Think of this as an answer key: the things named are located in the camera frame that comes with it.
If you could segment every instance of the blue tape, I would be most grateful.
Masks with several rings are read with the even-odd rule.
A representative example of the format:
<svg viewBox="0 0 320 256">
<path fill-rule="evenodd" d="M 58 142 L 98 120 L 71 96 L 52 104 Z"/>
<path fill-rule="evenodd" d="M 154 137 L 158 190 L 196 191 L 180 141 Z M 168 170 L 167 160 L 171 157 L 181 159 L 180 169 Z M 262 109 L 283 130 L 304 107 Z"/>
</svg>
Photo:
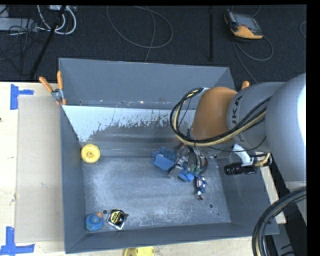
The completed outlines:
<svg viewBox="0 0 320 256">
<path fill-rule="evenodd" d="M 15 86 L 13 83 L 11 84 L 11 93 L 10 93 L 10 110 L 18 109 L 18 96 L 19 95 L 33 95 L 33 90 L 19 90 L 18 86 Z"/>
<path fill-rule="evenodd" d="M 33 253 L 35 244 L 16 246 L 15 244 L 15 229 L 7 226 L 5 229 L 5 245 L 0 248 L 0 255 L 15 256 L 16 254 Z"/>
</svg>

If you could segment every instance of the yellow object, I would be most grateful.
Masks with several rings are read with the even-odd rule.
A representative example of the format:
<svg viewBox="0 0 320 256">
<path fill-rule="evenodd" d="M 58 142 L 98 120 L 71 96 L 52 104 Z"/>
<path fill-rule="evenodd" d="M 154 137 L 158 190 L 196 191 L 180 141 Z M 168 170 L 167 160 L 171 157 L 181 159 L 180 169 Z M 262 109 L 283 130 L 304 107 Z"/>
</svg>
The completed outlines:
<svg viewBox="0 0 320 256">
<path fill-rule="evenodd" d="M 154 256 L 155 249 L 152 246 L 128 248 L 124 250 L 123 256 Z"/>
<path fill-rule="evenodd" d="M 81 150 L 81 158 L 88 164 L 93 164 L 100 158 L 100 150 L 96 145 L 85 145 Z"/>
</svg>

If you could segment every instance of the white cable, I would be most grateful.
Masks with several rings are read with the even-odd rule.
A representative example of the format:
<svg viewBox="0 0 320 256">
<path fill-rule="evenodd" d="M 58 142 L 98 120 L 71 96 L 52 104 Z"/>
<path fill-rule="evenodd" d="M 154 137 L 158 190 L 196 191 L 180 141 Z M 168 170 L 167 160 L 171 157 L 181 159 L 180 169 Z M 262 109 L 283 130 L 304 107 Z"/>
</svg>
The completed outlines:
<svg viewBox="0 0 320 256">
<path fill-rule="evenodd" d="M 50 31 L 50 30 L 51 30 L 51 27 L 46 23 L 43 15 L 42 15 L 42 13 L 41 13 L 40 6 L 37 4 L 36 7 L 37 7 L 37 9 L 38 9 L 38 13 L 39 13 L 39 15 L 40 15 L 40 18 L 41 18 L 42 22 L 43 22 L 43 23 L 45 24 L 45 26 L 48 28 L 48 29 L 46 29 L 46 28 L 43 28 L 43 27 L 38 27 L 38 29 L 40 29 L 40 30 L 45 30 L 45 31 Z M 61 30 L 61 29 L 65 26 L 65 24 L 66 24 L 65 15 L 62 14 L 63 23 L 62 23 L 62 25 L 61 25 L 60 27 L 57 27 L 57 28 L 54 30 L 54 32 L 55 32 L 56 34 L 58 34 L 58 35 L 70 35 L 70 34 L 72 34 L 72 33 L 76 30 L 76 27 L 77 27 L 77 19 L 76 19 L 76 16 L 75 16 L 74 12 L 69 8 L 69 6 L 66 6 L 65 9 L 71 14 L 74 25 L 73 25 L 73 28 L 72 28 L 70 31 L 68 31 L 68 32 L 60 32 L 59 30 Z"/>
<path fill-rule="evenodd" d="M 38 27 L 38 29 L 39 29 L 39 30 L 50 31 L 50 30 L 51 30 L 51 27 L 46 23 L 46 20 L 45 20 L 45 18 L 43 17 L 42 12 L 41 12 L 41 10 L 40 10 L 40 6 L 37 4 L 36 7 L 37 7 L 37 9 L 38 9 L 38 13 L 39 13 L 39 16 L 40 16 L 40 18 L 41 18 L 41 20 L 42 20 L 42 23 L 48 28 L 48 29 L 46 29 L 46 28 L 43 28 L 43 27 Z M 61 30 L 61 29 L 65 26 L 65 24 L 66 24 L 66 18 L 65 18 L 65 15 L 64 15 L 64 14 L 62 14 L 62 18 L 63 18 L 63 23 L 62 23 L 62 25 L 61 25 L 60 27 L 57 27 L 57 28 L 55 29 L 55 31 Z"/>
</svg>

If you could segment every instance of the electronic device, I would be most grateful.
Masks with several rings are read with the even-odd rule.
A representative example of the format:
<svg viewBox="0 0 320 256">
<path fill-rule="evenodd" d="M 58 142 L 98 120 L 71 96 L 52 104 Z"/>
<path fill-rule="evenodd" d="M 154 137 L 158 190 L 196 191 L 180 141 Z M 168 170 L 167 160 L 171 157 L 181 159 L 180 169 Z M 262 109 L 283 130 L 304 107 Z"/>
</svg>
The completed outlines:
<svg viewBox="0 0 320 256">
<path fill-rule="evenodd" d="M 250 15 L 236 13 L 228 9 L 224 13 L 224 20 L 232 34 L 238 38 L 254 40 L 263 38 L 263 31 L 260 25 Z"/>
</svg>

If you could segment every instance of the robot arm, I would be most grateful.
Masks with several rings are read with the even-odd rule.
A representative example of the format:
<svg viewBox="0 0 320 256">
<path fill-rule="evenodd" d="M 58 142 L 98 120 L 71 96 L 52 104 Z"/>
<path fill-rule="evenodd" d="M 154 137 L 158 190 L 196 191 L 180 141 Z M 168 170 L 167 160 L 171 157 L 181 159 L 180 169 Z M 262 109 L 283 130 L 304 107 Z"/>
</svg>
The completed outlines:
<svg viewBox="0 0 320 256">
<path fill-rule="evenodd" d="M 239 92 L 224 87 L 207 90 L 201 95 L 189 135 L 183 135 L 177 125 L 179 111 L 201 89 L 188 92 L 171 112 L 172 129 L 184 145 L 223 149 L 232 144 L 241 159 L 237 168 L 245 173 L 251 173 L 246 169 L 253 163 L 249 155 L 269 153 L 288 189 L 306 185 L 305 73 L 288 82 L 246 85 Z"/>
</svg>

